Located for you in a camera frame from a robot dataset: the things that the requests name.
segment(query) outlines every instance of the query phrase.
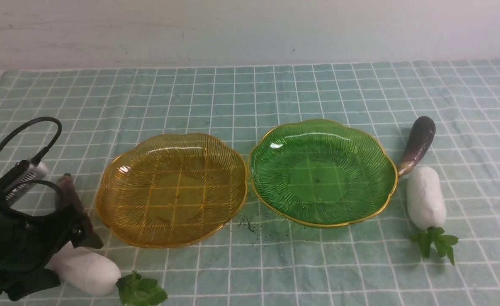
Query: gold rim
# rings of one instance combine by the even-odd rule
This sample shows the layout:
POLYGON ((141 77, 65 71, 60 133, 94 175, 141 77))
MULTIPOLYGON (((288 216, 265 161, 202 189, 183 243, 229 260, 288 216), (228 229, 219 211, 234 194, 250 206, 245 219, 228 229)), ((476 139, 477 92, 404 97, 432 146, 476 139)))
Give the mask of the gold rim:
POLYGON ((98 188, 97 192, 95 193, 95 196, 94 196, 94 199, 93 199, 93 206, 95 208, 95 213, 97 213, 97 216, 101 220, 102 224, 104 224, 104 226, 106 226, 106 228, 110 229, 110 233, 114 237, 118 238, 118 240, 120 240, 121 242, 124 242, 125 244, 128 244, 130 246, 134 246, 134 247, 137 247, 137 248, 147 248, 147 249, 164 249, 164 248, 180 248, 180 247, 190 246, 192 244, 197 244, 198 242, 201 242, 201 241, 209 238, 211 235, 214 235, 215 233, 217 233, 225 224, 227 224, 229 221, 231 221, 235 217, 235 215, 238 214, 238 212, 242 209, 242 207, 246 203, 246 198, 248 197, 248 184, 247 184, 247 182, 248 182, 249 173, 248 173, 248 168, 246 167, 245 164, 246 163, 244 163, 244 158, 242 158, 242 155, 240 155, 237 151, 235 151, 235 150, 231 149, 230 147, 228 147, 227 145, 225 145, 225 143, 223 143, 223 141, 221 141, 217 137, 209 135, 209 134, 204 134, 204 133, 189 133, 189 134, 167 133, 167 134, 160 134, 160 135, 152 136, 150 138, 145 139, 143 142, 137 144, 131 150, 126 151, 124 153, 121 153, 115 159, 112 159, 112 162, 110 162, 110 164, 108 164, 108 166, 106 166, 105 170, 102 173, 101 181, 99 183, 99 188, 98 188), (105 221, 102 219, 100 211, 97 209, 97 200, 98 200, 99 194, 101 193, 100 190, 102 189, 100 186, 103 186, 103 184, 104 184, 104 182, 106 180, 106 177, 105 177, 106 172, 114 164, 114 162, 116 162, 116 160, 118 160, 123 155, 126 155, 127 153, 133 151, 134 149, 136 149, 140 145, 143 145, 145 142, 148 142, 148 141, 151 141, 152 139, 163 137, 163 136, 180 136, 180 137, 185 137, 185 136, 189 136, 189 135, 201 135, 201 136, 209 137, 209 138, 213 139, 214 141, 220 143, 223 147, 225 147, 229 151, 235 153, 236 156, 240 159, 240 161, 242 162, 242 165, 244 165, 244 167, 243 167, 244 168, 244 197, 242 198, 242 201, 240 202, 240 205, 238 205, 238 208, 235 211, 233 211, 231 217, 225 223, 219 225, 216 229, 214 229, 213 231, 209 232, 208 234, 206 234, 206 235, 204 235, 204 236, 202 236, 200 238, 197 238, 195 240, 192 240, 190 242, 184 242, 183 244, 170 244, 168 246, 159 246, 159 247, 158 246, 147 246, 146 244, 135 244, 134 242, 130 243, 128 240, 126 240, 124 238, 121 238, 115 232, 114 228, 112 228, 110 225, 108 225, 108 224, 105 223, 105 221))
POLYGON ((391 189, 391 192, 388 194, 387 196, 387 199, 386 201, 384 202, 384 205, 382 205, 382 207, 380 207, 380 209, 378 209, 377 211, 375 211, 372 215, 368 215, 367 217, 364 217, 364 218, 361 218, 361 219, 357 219, 355 221, 348 221, 348 222, 344 222, 344 223, 338 223, 338 224, 318 224, 318 223, 310 223, 310 222, 306 222, 306 221, 302 221, 302 220, 299 220, 299 219, 296 219, 296 218, 293 218, 291 217, 290 215, 286 215, 285 213, 282 213, 281 211, 278 211, 277 209, 273 208, 271 206, 271 204, 267 203, 265 200, 263 200, 263 198, 259 195, 259 193, 257 192, 257 189, 255 187, 255 182, 254 182, 254 177, 253 176, 250 176, 250 181, 251 181, 251 187, 252 189, 254 190, 254 193, 256 194, 257 198, 259 199, 259 201, 261 201, 261 203, 265 204, 267 207, 269 207, 269 209, 271 209, 272 211, 274 211, 275 213, 281 215, 282 217, 285 217, 287 219, 290 219, 291 221, 294 221, 294 222, 297 222, 299 224, 302 224, 302 225, 306 225, 307 227, 313 227, 313 228, 339 228, 339 227, 345 227, 346 225, 351 225, 351 224, 355 224, 355 223, 359 223, 359 222, 362 222, 362 221, 365 221, 367 219, 371 219, 372 217, 375 217, 376 215, 378 215, 379 213, 381 213, 384 209, 386 209, 387 205, 390 203, 390 200, 391 200, 391 196, 393 195, 393 193, 395 192, 395 190, 397 189, 397 182, 399 180, 399 175, 397 173, 397 166, 395 166, 395 163, 393 163, 393 161, 390 159, 390 157, 386 154, 386 150, 384 150, 384 147, 382 147, 382 145, 380 144, 380 142, 378 140, 376 140, 371 134, 365 132, 364 130, 360 130, 358 128, 353 128, 353 127, 349 127, 349 126, 345 126, 344 124, 340 124, 338 122, 334 122, 333 120, 329 120, 329 119, 309 119, 309 120, 304 120, 302 122, 298 122, 298 123, 285 123, 285 124, 280 124, 279 126, 277 127, 274 127, 272 128, 271 130, 269 130, 262 138, 261 138, 261 141, 259 141, 259 143, 250 151, 250 154, 248 155, 248 172, 251 173, 251 157, 252 155, 254 154, 254 151, 255 149, 257 149, 262 143, 263 141, 267 138, 267 136, 272 133, 274 130, 278 129, 278 128, 282 128, 284 126, 289 126, 289 125, 299 125, 299 124, 304 124, 304 123, 308 123, 308 122, 331 122, 331 123, 334 123, 342 128, 346 128, 346 129, 349 129, 349 130, 356 130, 358 132, 361 132, 363 134, 366 134, 367 136, 369 136, 372 140, 374 140, 374 142, 376 142, 376 144, 378 145, 378 147, 380 147, 380 149, 382 150, 382 155, 384 155, 384 157, 387 158, 387 160, 391 163, 392 167, 393 167, 393 172, 395 173, 395 182, 393 184, 393 187, 391 189))

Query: robotic arm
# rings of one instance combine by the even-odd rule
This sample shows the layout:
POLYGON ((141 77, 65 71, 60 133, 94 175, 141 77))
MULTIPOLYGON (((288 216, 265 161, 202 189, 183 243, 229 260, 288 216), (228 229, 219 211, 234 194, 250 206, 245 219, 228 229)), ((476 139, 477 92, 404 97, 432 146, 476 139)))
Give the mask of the robotic arm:
POLYGON ((0 294, 6 292, 12 301, 61 285, 59 277, 45 266, 69 241, 75 248, 102 248, 100 238, 86 222, 87 215, 72 203, 42 216, 11 208, 36 184, 54 189, 61 201, 69 200, 56 184, 41 180, 46 170, 40 160, 61 134, 59 120, 40 117, 26 122, 1 142, 0 151, 15 135, 38 122, 54 122, 58 126, 52 141, 35 157, 20 161, 0 178, 0 294))

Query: yellow plate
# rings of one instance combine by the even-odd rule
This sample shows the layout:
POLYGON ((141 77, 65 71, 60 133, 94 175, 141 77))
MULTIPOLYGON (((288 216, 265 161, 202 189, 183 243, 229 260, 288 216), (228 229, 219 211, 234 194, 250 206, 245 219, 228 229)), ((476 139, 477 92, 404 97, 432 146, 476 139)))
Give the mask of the yellow plate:
POLYGON ((95 209, 114 236, 141 248, 183 247, 219 230, 248 193, 242 157, 207 134, 162 134, 106 168, 95 209))

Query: white wall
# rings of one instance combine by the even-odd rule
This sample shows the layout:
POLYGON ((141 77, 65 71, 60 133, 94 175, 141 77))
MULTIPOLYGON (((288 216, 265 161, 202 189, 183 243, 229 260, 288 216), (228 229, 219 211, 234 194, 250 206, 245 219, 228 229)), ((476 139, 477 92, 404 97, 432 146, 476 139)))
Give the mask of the white wall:
POLYGON ((0 0, 0 68, 500 58, 500 0, 0 0))

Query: plastic vegetable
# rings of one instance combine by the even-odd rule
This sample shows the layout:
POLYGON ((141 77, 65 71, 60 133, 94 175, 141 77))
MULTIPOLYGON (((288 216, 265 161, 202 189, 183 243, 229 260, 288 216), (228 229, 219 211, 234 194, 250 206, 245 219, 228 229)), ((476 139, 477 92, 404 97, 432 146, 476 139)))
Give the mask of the plastic vegetable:
POLYGON ((74 287, 94 296, 110 294, 121 278, 118 266, 110 259, 71 242, 56 252, 48 269, 74 287))
POLYGON ((435 122, 427 117, 421 116, 412 125, 407 141, 407 147, 401 157, 397 169, 399 176, 409 174, 425 155, 435 137, 435 122))
POLYGON ((457 244, 458 238, 444 235, 442 226, 446 221, 446 206, 440 178, 433 168, 418 166, 413 169, 407 183, 407 201, 409 217, 421 229, 410 237, 418 244, 421 257, 429 258, 434 244, 438 256, 448 256, 450 263, 455 265, 452 246, 457 244))
MULTIPOLYGON (((56 197, 56 209, 75 205, 79 211, 85 213, 71 175, 66 173, 57 185, 63 191, 65 202, 61 203, 56 197)), ((93 230, 90 221, 87 227, 93 230)), ((104 296, 117 288, 124 306, 154 306, 167 299, 167 294, 157 285, 157 280, 142 278, 135 271, 121 277, 121 271, 112 260, 83 247, 73 248, 71 242, 52 256, 47 267, 67 283, 91 295, 104 296)))

